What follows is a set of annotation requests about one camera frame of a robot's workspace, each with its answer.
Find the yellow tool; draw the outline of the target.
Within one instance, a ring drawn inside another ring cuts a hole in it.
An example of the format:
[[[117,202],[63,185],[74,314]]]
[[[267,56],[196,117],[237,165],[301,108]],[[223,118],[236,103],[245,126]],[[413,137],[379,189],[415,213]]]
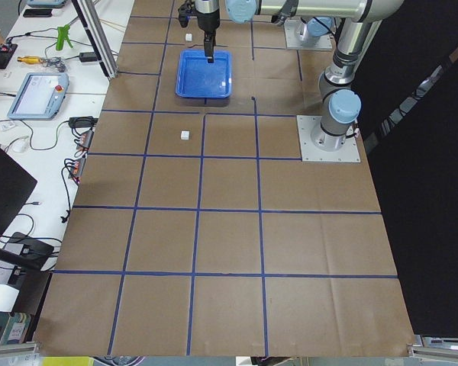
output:
[[[43,59],[39,56],[19,56],[17,61],[28,65],[41,64]]]

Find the green clamp tool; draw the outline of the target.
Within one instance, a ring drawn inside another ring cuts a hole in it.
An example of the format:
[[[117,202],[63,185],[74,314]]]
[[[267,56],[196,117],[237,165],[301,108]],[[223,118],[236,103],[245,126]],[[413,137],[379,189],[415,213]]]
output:
[[[73,48],[73,44],[69,38],[69,29],[69,24],[57,28],[56,51],[62,51],[65,43],[67,43],[70,48]]]

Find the black monitor base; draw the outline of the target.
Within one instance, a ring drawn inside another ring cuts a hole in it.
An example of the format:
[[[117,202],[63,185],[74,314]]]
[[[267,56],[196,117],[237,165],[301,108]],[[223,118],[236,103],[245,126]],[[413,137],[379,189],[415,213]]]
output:
[[[54,247],[22,233],[16,234],[17,238],[9,239],[5,247],[0,248],[0,261],[19,268],[40,271],[53,254]]]

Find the teach pendant tablet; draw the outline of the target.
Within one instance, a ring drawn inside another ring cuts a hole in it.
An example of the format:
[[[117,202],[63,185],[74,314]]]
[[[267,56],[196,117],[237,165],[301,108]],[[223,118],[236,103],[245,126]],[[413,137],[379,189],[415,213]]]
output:
[[[69,76],[65,72],[29,72],[8,111],[8,119],[53,119],[68,87]]]

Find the black power adapter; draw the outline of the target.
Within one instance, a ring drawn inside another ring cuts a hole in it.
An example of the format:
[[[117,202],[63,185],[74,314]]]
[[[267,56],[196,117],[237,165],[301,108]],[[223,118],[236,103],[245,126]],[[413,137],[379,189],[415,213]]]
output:
[[[79,61],[81,63],[97,62],[98,57],[94,52],[84,52],[79,54]]]

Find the black phone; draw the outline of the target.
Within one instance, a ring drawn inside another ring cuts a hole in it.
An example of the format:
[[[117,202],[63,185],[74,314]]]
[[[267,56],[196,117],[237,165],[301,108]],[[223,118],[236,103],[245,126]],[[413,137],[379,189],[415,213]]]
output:
[[[28,8],[24,10],[24,18],[50,18],[52,10],[50,8]]]

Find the blue plastic tray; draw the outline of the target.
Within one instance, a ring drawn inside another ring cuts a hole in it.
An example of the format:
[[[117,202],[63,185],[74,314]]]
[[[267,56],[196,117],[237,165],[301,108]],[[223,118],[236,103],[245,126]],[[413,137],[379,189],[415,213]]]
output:
[[[232,54],[216,50],[214,62],[209,63],[203,50],[183,50],[175,92],[183,98],[228,98],[232,92]]]

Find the aluminium frame post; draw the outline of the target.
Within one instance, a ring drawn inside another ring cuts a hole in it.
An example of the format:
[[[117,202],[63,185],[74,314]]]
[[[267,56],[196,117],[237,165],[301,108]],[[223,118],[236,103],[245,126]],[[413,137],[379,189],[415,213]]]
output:
[[[114,79],[118,74],[118,66],[93,2],[91,0],[72,0],[72,4],[104,75],[109,80]]]

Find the black monitor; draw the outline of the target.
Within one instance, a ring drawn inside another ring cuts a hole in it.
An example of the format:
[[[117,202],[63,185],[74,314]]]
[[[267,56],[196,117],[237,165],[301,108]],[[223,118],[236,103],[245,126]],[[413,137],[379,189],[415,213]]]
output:
[[[0,148],[0,235],[11,225],[37,180]]]

